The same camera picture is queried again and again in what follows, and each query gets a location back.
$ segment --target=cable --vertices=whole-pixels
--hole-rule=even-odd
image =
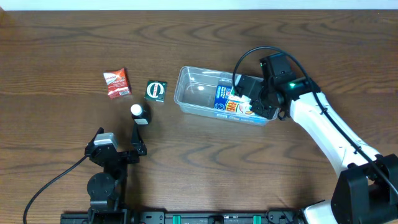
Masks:
[[[372,159],[365,154],[365,152],[362,151],[361,146],[358,146],[343,130],[341,127],[338,126],[338,124],[336,123],[335,120],[333,120],[333,118],[330,116],[330,114],[327,112],[327,108],[325,108],[322,104],[321,101],[318,98],[318,95],[316,93],[316,91],[314,90],[313,87],[313,83],[310,79],[310,76],[308,75],[307,71],[304,69],[303,65],[291,54],[287,53],[286,51],[279,49],[277,47],[272,47],[272,46],[260,46],[260,47],[256,47],[253,48],[251,50],[249,50],[248,52],[246,52],[244,55],[242,55],[242,57],[238,60],[238,62],[235,65],[234,68],[234,72],[232,74],[232,86],[235,89],[235,92],[237,93],[237,95],[239,94],[238,89],[236,88],[235,85],[235,75],[236,72],[238,70],[238,67],[240,65],[240,63],[243,61],[243,59],[248,56],[249,54],[257,51],[257,50],[262,50],[262,49],[269,49],[269,50],[275,50],[277,52],[280,52],[284,55],[286,55],[288,58],[290,58],[298,67],[299,69],[302,71],[302,73],[304,74],[305,78],[308,80],[309,84],[310,84],[310,89],[311,92],[313,94],[313,97],[315,98],[315,101],[318,103],[319,108],[322,111],[322,114],[324,114],[330,121],[330,123],[337,129],[337,131],[352,145],[352,147],[355,149],[355,152],[358,152],[365,160],[367,160],[369,162],[369,164],[372,166],[372,168],[376,171],[376,173],[386,182],[386,184],[392,189],[392,191],[396,194],[396,196],[398,197],[398,190],[396,189],[396,187],[391,183],[391,181],[386,177],[386,175],[383,173],[382,170],[380,170],[380,168],[378,168],[378,166],[372,161]]]
[[[26,205],[25,211],[24,211],[24,224],[27,224],[27,211],[29,210],[30,206],[32,205],[33,201],[37,198],[37,196],[40,195],[40,193],[43,192],[43,190],[45,190],[48,186],[50,186],[52,183],[54,183],[55,181],[57,181],[59,178],[63,177],[65,174],[69,173],[71,170],[73,170],[76,166],[78,166],[79,164],[81,164],[81,162],[83,162],[85,159],[87,158],[87,156],[83,156],[83,158],[81,158],[77,163],[75,163],[75,165],[71,166],[69,169],[65,170],[62,174],[58,175],[56,178],[52,179],[50,182],[48,182],[46,185],[44,185],[30,200],[30,202]]]

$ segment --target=white bottle cap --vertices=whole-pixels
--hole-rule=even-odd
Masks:
[[[142,108],[140,105],[132,105],[130,111],[133,115],[139,116],[142,114]]]

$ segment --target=bottle label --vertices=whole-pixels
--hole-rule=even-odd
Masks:
[[[134,119],[137,124],[148,124],[148,121],[146,119]]]

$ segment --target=dark green box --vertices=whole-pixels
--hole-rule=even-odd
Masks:
[[[149,80],[145,92],[145,99],[164,102],[166,88],[166,82]]]

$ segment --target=red and white packet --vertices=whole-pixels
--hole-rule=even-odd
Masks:
[[[108,96],[111,99],[131,94],[124,68],[114,72],[104,72],[104,78],[108,85]]]

